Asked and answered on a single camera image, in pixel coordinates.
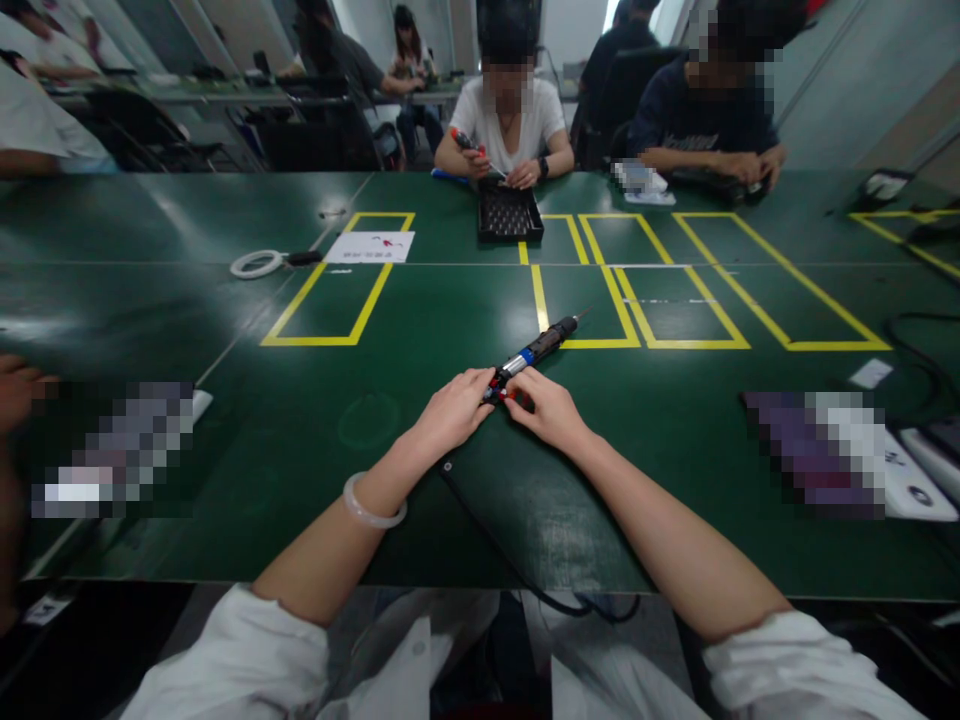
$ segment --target white shirt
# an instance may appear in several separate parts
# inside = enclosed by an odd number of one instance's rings
[[[37,55],[39,56],[39,65],[52,65],[53,67],[85,67],[96,73],[100,68],[90,53],[84,50],[78,43],[68,38],[63,33],[53,30],[50,33],[50,39],[44,40],[37,38]]]
[[[537,605],[529,599],[523,597],[525,612]],[[415,590],[369,626],[335,680],[326,674],[324,630],[237,586],[192,648],[147,673],[123,718],[427,720],[431,686],[498,609],[497,592]],[[548,627],[555,720],[707,720],[598,618]],[[877,679],[876,665],[802,613],[776,615],[708,649],[704,659],[714,694],[735,717],[922,718]]]
[[[496,111],[484,99],[482,77],[474,78],[463,86],[450,127],[466,133],[478,145],[486,146],[490,162],[503,172],[512,172],[521,163],[537,158],[547,140],[560,130],[567,129],[560,94],[552,84],[534,79],[527,94],[529,102],[525,99],[520,116],[520,122],[523,123],[520,126],[520,143],[513,155],[503,145]]]
[[[0,13],[0,50],[20,53],[31,65],[35,65],[40,59],[37,36],[3,13]]]
[[[0,150],[53,155],[67,173],[116,172],[90,131],[6,63],[0,63]]]
[[[83,27],[83,22],[87,18],[96,21],[90,8],[86,6],[83,0],[32,0],[34,8],[41,15],[46,13],[63,28],[64,32],[74,41],[87,48],[87,31]],[[100,44],[97,51],[103,64],[115,70],[133,69],[130,62],[123,56],[123,53],[117,49],[113,40],[104,31],[103,26],[98,24],[100,30]]]

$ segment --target person's left hand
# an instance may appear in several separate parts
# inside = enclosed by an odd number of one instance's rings
[[[460,447],[493,412],[493,405],[480,405],[493,379],[494,368],[467,370],[434,393],[420,419],[410,428],[418,447],[425,447],[439,460]]]
[[[522,162],[507,175],[507,185],[517,190],[526,190],[540,181],[540,163],[537,160]]]
[[[48,395],[57,378],[27,367],[17,355],[0,355],[0,440],[30,416],[34,400]]]

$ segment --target hand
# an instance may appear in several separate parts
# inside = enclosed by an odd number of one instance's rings
[[[540,180],[540,163],[537,160],[527,160],[522,162],[507,175],[506,183],[517,190],[526,190],[537,184]]]
[[[493,412],[493,405],[480,405],[493,373],[494,368],[460,373],[434,393],[410,428],[418,446],[427,448],[434,462],[463,445]]]
[[[51,393],[58,378],[27,367],[16,355],[0,355],[0,439],[30,416],[35,400]]]
[[[461,150],[460,152],[470,165],[471,180],[482,180],[490,174],[490,159],[486,155],[477,150]]]
[[[756,153],[718,153],[713,170],[735,177],[747,187],[763,179],[760,158]]]
[[[770,156],[768,153],[764,153],[760,156],[760,177],[770,177],[769,187],[767,192],[773,192],[773,189],[777,186],[777,183],[780,182],[780,172],[782,166],[780,165],[780,160],[778,158]]]
[[[510,417],[545,443],[568,452],[570,447],[592,435],[567,389],[547,379],[536,368],[527,368],[507,383],[508,393],[515,390],[529,395],[536,407],[529,413],[515,400],[507,398]]]

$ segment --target white t-shirt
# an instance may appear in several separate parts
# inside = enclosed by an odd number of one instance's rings
[[[117,170],[89,130],[6,63],[0,63],[0,118],[0,150],[53,155],[66,173]]]
[[[552,84],[535,79],[528,92],[530,102],[524,103],[520,143],[513,155],[507,153],[503,145],[496,111],[492,104],[484,101],[483,78],[474,78],[463,86],[450,127],[466,133],[477,144],[486,146],[490,162],[503,172],[512,172],[521,163],[535,159],[555,133],[567,129],[560,94]]]
[[[53,67],[85,67],[99,73],[100,68],[90,53],[63,33],[54,30],[49,40],[37,38],[37,54],[40,65]]]
[[[33,0],[33,6],[41,15],[46,13],[56,20],[71,40],[80,43],[84,48],[87,47],[87,31],[83,27],[83,22],[87,18],[96,21],[96,17],[90,12],[90,8],[86,6],[83,0]],[[97,51],[100,53],[103,64],[114,70],[133,69],[130,62],[104,31],[103,26],[98,23],[98,27],[100,44],[97,46]]]
[[[37,36],[3,13],[0,13],[0,50],[20,53],[30,64],[36,64],[40,59]]]

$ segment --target person's right hand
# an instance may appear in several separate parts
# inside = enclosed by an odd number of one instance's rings
[[[529,395],[535,408],[534,412],[527,412],[515,400],[507,398],[505,403],[510,417],[545,443],[567,452],[591,434],[567,389],[549,380],[536,368],[527,368],[507,383],[508,393],[516,390]]]
[[[718,153],[713,169],[748,187],[763,179],[763,163],[756,153]]]
[[[461,150],[461,153],[470,165],[471,180],[482,180],[490,174],[490,159],[486,155],[480,154],[478,150]]]

